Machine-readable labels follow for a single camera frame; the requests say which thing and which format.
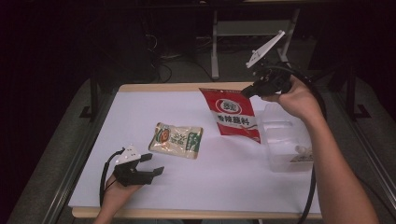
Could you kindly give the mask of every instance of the white bracket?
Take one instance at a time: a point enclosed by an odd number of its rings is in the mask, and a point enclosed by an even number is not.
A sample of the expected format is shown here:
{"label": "white bracket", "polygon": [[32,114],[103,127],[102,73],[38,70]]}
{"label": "white bracket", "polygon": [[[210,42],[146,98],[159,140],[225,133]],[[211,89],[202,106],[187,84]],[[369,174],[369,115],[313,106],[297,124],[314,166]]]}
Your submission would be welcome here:
{"label": "white bracket", "polygon": [[128,161],[137,161],[140,160],[141,157],[142,156],[139,154],[136,147],[134,147],[134,145],[129,145],[117,158],[116,165],[120,165]]}
{"label": "white bracket", "polygon": [[279,31],[279,33],[272,38],[270,41],[268,41],[266,44],[261,46],[257,50],[253,50],[253,55],[251,56],[250,60],[247,63],[247,68],[251,67],[253,64],[258,62],[264,55],[276,44],[277,41],[282,38],[282,36],[285,34],[284,31]]}

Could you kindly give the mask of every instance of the logo on bag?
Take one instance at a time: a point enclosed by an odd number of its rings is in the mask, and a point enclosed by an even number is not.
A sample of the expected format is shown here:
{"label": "logo on bag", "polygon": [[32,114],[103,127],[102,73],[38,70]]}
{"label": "logo on bag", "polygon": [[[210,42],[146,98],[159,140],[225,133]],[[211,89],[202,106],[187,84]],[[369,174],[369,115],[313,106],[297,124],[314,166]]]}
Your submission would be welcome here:
{"label": "logo on bag", "polygon": [[238,103],[226,99],[217,100],[216,108],[226,114],[240,114],[242,112],[242,108]]}

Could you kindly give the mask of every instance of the forearm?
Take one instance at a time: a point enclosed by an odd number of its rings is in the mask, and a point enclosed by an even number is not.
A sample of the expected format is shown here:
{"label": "forearm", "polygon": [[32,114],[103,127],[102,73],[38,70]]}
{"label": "forearm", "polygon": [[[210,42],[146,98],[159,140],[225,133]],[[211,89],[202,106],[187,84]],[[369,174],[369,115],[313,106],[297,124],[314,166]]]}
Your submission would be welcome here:
{"label": "forearm", "polygon": [[378,223],[375,210],[353,174],[324,118],[305,121],[311,136],[318,198],[327,223]]}

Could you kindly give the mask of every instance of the black cable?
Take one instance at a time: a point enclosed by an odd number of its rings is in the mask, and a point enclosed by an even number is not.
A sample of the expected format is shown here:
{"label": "black cable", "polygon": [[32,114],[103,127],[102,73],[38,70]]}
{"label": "black cable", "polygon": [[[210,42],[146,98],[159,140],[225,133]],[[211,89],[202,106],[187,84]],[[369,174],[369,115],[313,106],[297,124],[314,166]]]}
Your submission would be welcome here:
{"label": "black cable", "polygon": [[111,160],[113,160],[113,158],[115,156],[122,154],[122,152],[124,150],[125,150],[125,148],[123,147],[122,150],[116,151],[113,155],[111,155],[110,158],[108,159],[108,161],[105,163],[105,166],[103,167],[102,177],[100,180],[100,188],[99,188],[99,204],[101,207],[102,207],[103,199],[105,198],[105,192],[107,190],[107,189],[105,189],[105,184],[106,184],[106,175],[107,175],[108,166],[109,166]]}

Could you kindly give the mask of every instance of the human hand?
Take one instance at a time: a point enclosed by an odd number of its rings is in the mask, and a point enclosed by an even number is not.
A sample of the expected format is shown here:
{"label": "human hand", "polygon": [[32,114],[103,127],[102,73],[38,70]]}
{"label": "human hand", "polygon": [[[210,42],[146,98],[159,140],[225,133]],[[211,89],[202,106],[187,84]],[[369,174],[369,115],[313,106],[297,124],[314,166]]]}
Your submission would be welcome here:
{"label": "human hand", "polygon": [[129,201],[129,198],[142,187],[143,185],[124,187],[114,175],[111,175],[106,182],[101,211],[93,223],[110,223],[114,215]]}
{"label": "human hand", "polygon": [[302,121],[322,118],[323,115],[318,101],[305,84],[295,76],[290,77],[290,82],[291,89],[289,92],[263,96],[262,99],[279,103],[289,114]]}

